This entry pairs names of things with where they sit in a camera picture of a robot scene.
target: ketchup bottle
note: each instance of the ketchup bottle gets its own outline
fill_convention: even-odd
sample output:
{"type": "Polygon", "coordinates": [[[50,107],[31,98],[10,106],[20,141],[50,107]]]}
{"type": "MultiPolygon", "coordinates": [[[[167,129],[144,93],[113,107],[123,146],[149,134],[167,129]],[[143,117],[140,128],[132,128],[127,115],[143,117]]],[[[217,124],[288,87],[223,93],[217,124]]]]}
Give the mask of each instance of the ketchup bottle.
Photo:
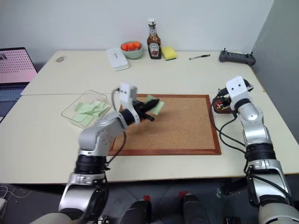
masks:
{"type": "Polygon", "coordinates": [[[147,39],[151,59],[161,59],[161,39],[157,34],[155,19],[149,19],[149,37],[147,39]]]}

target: cork board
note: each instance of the cork board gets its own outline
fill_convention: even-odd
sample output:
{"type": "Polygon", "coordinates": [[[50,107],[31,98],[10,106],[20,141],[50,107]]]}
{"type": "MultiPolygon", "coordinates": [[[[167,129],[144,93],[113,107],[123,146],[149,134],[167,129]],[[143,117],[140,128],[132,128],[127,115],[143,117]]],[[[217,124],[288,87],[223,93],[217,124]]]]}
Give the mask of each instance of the cork board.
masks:
{"type": "MultiPolygon", "coordinates": [[[[145,101],[145,94],[137,99],[145,101]]],[[[128,127],[127,142],[119,155],[220,155],[216,130],[211,126],[208,95],[159,95],[165,102],[155,121],[128,127]]],[[[123,136],[115,139],[109,152],[121,147],[123,136]]]]}

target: cherry tomato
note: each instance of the cherry tomato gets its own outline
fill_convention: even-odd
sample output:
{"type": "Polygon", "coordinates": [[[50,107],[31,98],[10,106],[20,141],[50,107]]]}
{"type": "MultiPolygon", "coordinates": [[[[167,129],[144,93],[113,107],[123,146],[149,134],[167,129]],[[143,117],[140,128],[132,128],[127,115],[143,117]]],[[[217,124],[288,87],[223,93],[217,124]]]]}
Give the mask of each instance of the cherry tomato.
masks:
{"type": "Polygon", "coordinates": [[[122,44],[121,49],[124,51],[128,51],[128,45],[126,43],[122,44]]]}
{"type": "Polygon", "coordinates": [[[128,50],[135,50],[135,45],[133,42],[128,43],[128,50]]]}
{"type": "Polygon", "coordinates": [[[139,41],[135,41],[134,42],[135,47],[137,47],[137,49],[139,50],[141,47],[141,44],[139,43],[139,41]]]}

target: pen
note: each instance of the pen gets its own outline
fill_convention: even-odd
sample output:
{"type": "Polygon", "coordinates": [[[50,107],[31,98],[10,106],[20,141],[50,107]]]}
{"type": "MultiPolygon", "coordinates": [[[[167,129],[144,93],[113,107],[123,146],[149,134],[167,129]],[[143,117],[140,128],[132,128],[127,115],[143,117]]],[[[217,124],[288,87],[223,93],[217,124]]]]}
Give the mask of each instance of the pen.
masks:
{"type": "Polygon", "coordinates": [[[209,57],[211,56],[211,54],[208,55],[201,55],[201,56],[196,56],[196,57],[190,57],[189,60],[195,59],[195,58],[199,58],[199,57],[209,57]]]}

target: green napkin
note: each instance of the green napkin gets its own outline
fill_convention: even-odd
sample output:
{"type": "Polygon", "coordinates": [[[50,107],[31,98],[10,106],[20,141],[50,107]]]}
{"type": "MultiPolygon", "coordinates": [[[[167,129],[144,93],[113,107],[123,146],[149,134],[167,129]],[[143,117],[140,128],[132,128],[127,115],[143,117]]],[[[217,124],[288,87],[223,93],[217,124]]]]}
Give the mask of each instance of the green napkin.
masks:
{"type": "Polygon", "coordinates": [[[80,123],[83,127],[87,127],[88,124],[94,119],[94,116],[86,115],[86,114],[76,114],[73,117],[73,120],[80,123]]]}
{"type": "Polygon", "coordinates": [[[92,116],[101,117],[110,109],[110,105],[102,103],[96,109],[91,111],[92,116]]]}
{"type": "Polygon", "coordinates": [[[90,111],[92,111],[96,107],[97,107],[96,104],[78,103],[78,106],[75,108],[75,112],[81,113],[81,114],[88,114],[90,111]]]}
{"type": "MultiPolygon", "coordinates": [[[[153,97],[152,95],[148,95],[146,97],[146,100],[144,103],[147,103],[147,102],[151,101],[152,99],[156,99],[156,98],[153,97]]],[[[159,103],[153,109],[151,109],[149,112],[151,112],[155,115],[158,115],[160,113],[160,111],[162,110],[163,106],[164,106],[164,102],[159,100],[159,103]]]]}

